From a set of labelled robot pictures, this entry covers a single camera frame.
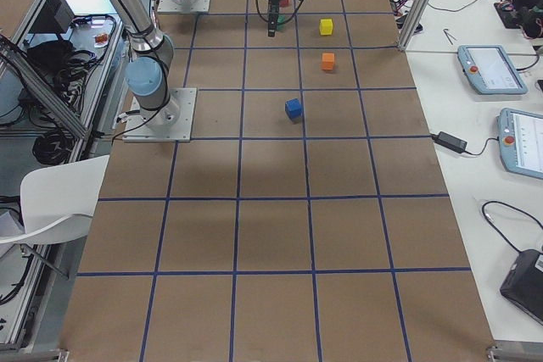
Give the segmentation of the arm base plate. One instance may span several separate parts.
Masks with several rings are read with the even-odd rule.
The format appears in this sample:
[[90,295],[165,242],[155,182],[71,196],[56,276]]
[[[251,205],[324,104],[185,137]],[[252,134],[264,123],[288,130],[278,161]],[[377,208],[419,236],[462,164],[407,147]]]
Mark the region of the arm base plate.
[[159,14],[207,14],[210,0],[158,0]]
[[124,142],[190,142],[193,115],[197,99],[196,88],[171,88],[170,101],[157,114],[143,110],[135,97],[131,110],[139,113],[130,115],[126,122]]

